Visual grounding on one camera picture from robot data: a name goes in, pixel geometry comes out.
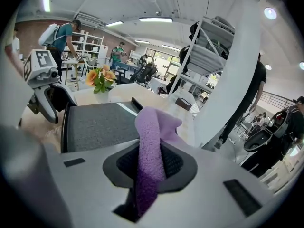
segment purple towel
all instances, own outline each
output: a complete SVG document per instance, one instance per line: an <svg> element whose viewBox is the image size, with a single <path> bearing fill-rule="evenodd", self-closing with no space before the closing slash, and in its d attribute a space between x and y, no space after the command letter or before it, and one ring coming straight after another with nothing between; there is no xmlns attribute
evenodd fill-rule
<svg viewBox="0 0 304 228"><path fill-rule="evenodd" d="M160 139L182 141L175 133L181 120L151 107L142 109L135 119L140 136L136 179L136 204L141 217L157 198L157 184L166 179Z"/></svg>

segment flower bouquet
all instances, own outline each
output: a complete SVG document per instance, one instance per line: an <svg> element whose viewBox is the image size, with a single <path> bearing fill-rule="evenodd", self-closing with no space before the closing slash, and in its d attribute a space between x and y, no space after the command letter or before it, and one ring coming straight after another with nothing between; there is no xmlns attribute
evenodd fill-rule
<svg viewBox="0 0 304 228"><path fill-rule="evenodd" d="M104 65L103 68L97 68L91 70L86 77L86 84L91 87L95 87L94 94L99 92L106 92L112 83L114 83L116 76L110 71L109 65Z"/></svg>

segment white ceiling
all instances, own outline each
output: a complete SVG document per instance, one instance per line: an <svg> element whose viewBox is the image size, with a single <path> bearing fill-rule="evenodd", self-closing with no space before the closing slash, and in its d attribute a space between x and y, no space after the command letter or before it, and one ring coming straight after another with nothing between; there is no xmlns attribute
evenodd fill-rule
<svg viewBox="0 0 304 228"><path fill-rule="evenodd" d="M304 71L299 62L304 61L303 41L279 0L261 0L261 51L262 62L270 64L273 70L268 77L286 79L289 77L304 82ZM264 16L266 7L274 8L277 19ZM239 0L51 0L51 13L42 12L41 0L24 0L18 20L37 18L73 19L77 13L96 17L101 23L122 20L124 24L107 28L129 39L151 40L153 44L166 44L182 48L190 43L190 25L202 16L221 16L237 28L241 14ZM139 17L172 17L174 23L143 23Z"/></svg>

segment staircase railing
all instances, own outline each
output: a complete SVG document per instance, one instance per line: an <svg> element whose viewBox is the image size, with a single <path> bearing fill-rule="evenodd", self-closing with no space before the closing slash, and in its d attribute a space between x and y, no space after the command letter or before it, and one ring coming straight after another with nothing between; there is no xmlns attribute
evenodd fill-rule
<svg viewBox="0 0 304 228"><path fill-rule="evenodd" d="M292 100L266 91L262 92L260 100L267 102L268 104L271 104L281 110L294 105Z"/></svg>

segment gray fabric panel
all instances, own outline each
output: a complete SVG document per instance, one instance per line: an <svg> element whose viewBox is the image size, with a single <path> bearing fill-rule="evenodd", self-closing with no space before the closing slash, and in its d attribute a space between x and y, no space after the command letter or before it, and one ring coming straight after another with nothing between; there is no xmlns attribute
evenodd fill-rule
<svg viewBox="0 0 304 228"><path fill-rule="evenodd" d="M71 107L67 151L87 151L137 139L135 118L116 103Z"/></svg>

